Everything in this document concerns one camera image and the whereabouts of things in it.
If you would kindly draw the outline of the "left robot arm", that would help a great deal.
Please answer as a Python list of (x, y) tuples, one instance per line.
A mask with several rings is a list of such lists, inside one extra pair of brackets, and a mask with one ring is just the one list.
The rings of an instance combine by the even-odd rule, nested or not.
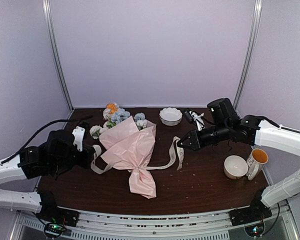
[[(101, 154), (99, 145), (84, 145), (85, 129), (53, 130), (40, 146), (25, 147), (0, 160), (0, 184), (42, 176), (58, 178), (75, 166), (88, 169)], [(65, 218), (50, 191), (20, 192), (0, 189), (0, 209), (33, 212), (46, 221)]]

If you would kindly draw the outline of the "fake flower bouquet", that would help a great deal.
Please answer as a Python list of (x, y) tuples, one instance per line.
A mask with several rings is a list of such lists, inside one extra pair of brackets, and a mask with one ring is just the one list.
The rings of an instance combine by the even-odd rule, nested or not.
[(103, 126), (92, 126), (89, 130), (89, 133), (93, 139), (97, 140), (101, 134), (117, 126), (129, 117), (133, 118), (139, 130), (143, 130), (147, 127), (146, 116), (143, 112), (136, 113), (134, 116), (132, 116), (129, 111), (121, 108), (117, 103), (108, 103), (103, 111), (103, 119), (105, 120), (105, 123)]

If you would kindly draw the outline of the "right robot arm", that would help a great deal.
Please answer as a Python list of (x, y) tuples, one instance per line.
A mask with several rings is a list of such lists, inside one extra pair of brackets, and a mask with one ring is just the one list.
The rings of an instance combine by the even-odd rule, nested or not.
[[(219, 142), (232, 140), (250, 146), (269, 147), (300, 157), (300, 131), (284, 127), (265, 116), (246, 115), (240, 118), (229, 98), (219, 98), (207, 105), (211, 113), (210, 127), (205, 127), (206, 119), (192, 110), (183, 110), (185, 119), (198, 123), (177, 146), (193, 151)], [(300, 169), (280, 182), (259, 191), (246, 210), (249, 220), (258, 220), (273, 205), (300, 193)]]

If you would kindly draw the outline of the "beige printed ribbon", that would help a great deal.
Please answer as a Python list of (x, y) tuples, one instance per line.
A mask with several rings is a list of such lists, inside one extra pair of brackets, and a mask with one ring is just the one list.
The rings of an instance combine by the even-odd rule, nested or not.
[[(180, 170), (183, 167), (184, 149), (177, 146), (179, 140), (180, 138), (177, 136), (173, 138), (168, 150), (169, 162), (162, 166), (148, 166), (154, 150), (154, 140), (133, 140), (132, 143), (129, 143), (129, 140), (125, 139), (112, 146), (104, 154), (101, 154), (99, 145), (94, 145), (96, 155), (90, 168), (97, 174), (103, 174), (111, 168), (128, 170), (129, 172), (133, 170), (164, 170), (178, 161), (177, 170)], [(99, 156), (104, 157), (104, 161), (107, 163), (104, 169), (96, 166), (96, 160)]]

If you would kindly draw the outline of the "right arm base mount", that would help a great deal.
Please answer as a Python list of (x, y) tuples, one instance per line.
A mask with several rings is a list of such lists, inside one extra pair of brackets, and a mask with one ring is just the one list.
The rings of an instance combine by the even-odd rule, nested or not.
[(260, 210), (255, 207), (237, 208), (229, 212), (233, 227), (243, 226), (245, 233), (252, 238), (261, 237), (266, 232), (264, 220), (272, 216), (269, 209)]

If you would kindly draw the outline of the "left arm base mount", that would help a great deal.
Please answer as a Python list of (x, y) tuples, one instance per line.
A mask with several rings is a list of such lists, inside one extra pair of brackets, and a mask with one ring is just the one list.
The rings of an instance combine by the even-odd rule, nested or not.
[(67, 227), (76, 227), (80, 213), (60, 207), (42, 207), (33, 215), (43, 224), (43, 233), (49, 239), (56, 239), (68, 231)]

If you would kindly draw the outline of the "pink wrapping paper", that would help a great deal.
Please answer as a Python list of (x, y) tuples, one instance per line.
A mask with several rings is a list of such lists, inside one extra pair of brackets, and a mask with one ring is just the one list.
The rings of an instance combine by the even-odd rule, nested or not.
[(156, 183), (147, 167), (156, 142), (156, 124), (146, 121), (139, 130), (133, 117), (102, 133), (100, 143), (106, 151), (101, 158), (116, 170), (130, 172), (129, 190), (147, 199), (157, 196)]

